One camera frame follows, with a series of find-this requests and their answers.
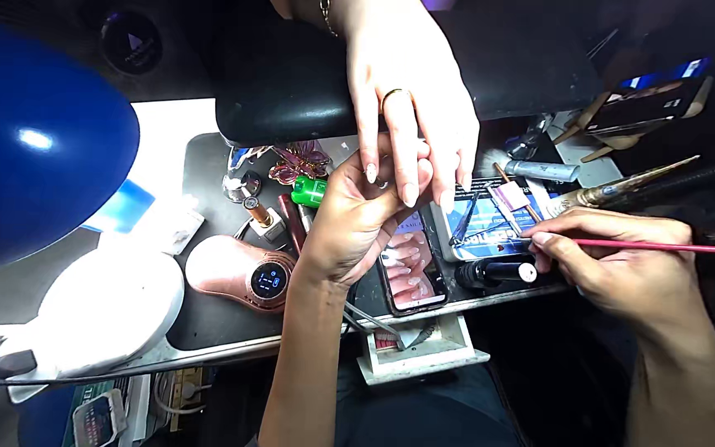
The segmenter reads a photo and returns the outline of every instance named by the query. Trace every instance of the phone screen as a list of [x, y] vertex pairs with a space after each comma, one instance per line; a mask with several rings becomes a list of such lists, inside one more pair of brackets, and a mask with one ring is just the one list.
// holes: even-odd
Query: phone screen
[[446, 302], [446, 285], [424, 232], [418, 212], [406, 218], [380, 254], [380, 262], [398, 312], [410, 312]]

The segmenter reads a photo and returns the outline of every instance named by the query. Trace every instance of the black leather armrest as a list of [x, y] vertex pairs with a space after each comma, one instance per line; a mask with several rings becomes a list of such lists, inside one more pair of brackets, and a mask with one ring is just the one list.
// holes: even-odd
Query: black leather armrest
[[[479, 3], [433, 17], [480, 120], [577, 109], [601, 91], [568, 30], [524, 5]], [[222, 72], [215, 81], [225, 137], [254, 147], [357, 133], [343, 41], [291, 21], [238, 25], [227, 36], [217, 50]]]

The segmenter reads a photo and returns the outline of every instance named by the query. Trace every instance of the green bottle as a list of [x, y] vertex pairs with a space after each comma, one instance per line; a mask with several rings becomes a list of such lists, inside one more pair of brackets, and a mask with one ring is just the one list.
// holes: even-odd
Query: green bottle
[[327, 189], [327, 182], [324, 180], [311, 180], [307, 176], [297, 176], [297, 179], [294, 180], [292, 200], [295, 204], [318, 208], [322, 204], [325, 189]]

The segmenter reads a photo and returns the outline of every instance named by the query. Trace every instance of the pink butterfly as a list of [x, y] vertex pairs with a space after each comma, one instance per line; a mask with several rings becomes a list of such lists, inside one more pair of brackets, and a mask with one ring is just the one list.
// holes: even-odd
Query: pink butterfly
[[297, 176], [322, 178], [327, 175], [324, 167], [330, 163], [330, 157], [318, 150], [315, 140], [293, 142], [287, 148], [273, 147], [273, 150], [283, 158], [269, 170], [269, 178], [279, 181], [282, 185], [291, 185]]

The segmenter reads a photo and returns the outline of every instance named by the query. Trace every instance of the bracelet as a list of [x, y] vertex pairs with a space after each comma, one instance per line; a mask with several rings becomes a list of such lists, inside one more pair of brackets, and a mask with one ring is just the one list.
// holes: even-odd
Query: bracelet
[[330, 26], [330, 0], [319, 0], [319, 8], [322, 10], [322, 17], [324, 17], [324, 24], [327, 25], [327, 29], [330, 30], [330, 34], [338, 37], [338, 33], [333, 31], [333, 27]]

